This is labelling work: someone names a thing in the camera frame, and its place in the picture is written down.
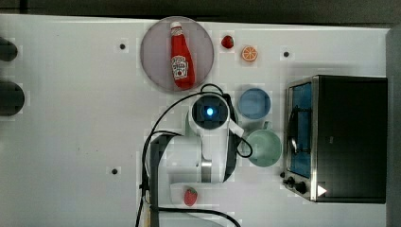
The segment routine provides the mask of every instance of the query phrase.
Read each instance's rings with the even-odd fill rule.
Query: silver oven frame
[[[310,179],[300,176],[296,173],[289,171],[290,160],[291,160],[291,152],[288,152],[288,122],[289,122],[289,111],[291,111],[290,105],[292,104],[292,87],[302,85],[305,83],[312,84],[312,138],[311,138],[311,148],[310,148]],[[318,146],[318,111],[319,111],[319,76],[298,80],[292,82],[287,87],[287,96],[286,96],[286,104],[285,104],[285,137],[283,143],[284,151],[285,151],[285,170],[286,170],[286,178],[292,177],[296,183],[304,182],[306,184],[306,192],[304,194],[299,193],[295,188],[289,188],[286,185],[286,188],[290,191],[293,191],[297,195],[304,197],[310,201],[316,201],[318,197],[318,185],[317,185],[317,146]]]

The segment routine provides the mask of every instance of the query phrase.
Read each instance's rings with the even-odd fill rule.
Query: ketchup label
[[[174,79],[183,79],[187,77],[188,61],[183,56],[174,56],[171,59]]]

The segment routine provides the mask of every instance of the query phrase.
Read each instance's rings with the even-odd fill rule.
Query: pink plate
[[[182,89],[174,83],[172,76],[170,24],[180,22],[195,68],[195,85],[198,87],[212,69],[214,49],[212,39],[197,22],[186,17],[166,17],[154,24],[141,44],[141,63],[150,78],[159,87],[169,92]]]

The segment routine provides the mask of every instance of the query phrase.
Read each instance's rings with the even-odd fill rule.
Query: oven window
[[[310,178],[310,143],[312,116],[312,85],[306,83],[292,88],[290,122],[289,170]]]

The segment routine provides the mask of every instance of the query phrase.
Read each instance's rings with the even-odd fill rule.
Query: blue bowl
[[[262,89],[249,89],[239,98],[238,109],[245,117],[260,119],[269,113],[270,98]]]

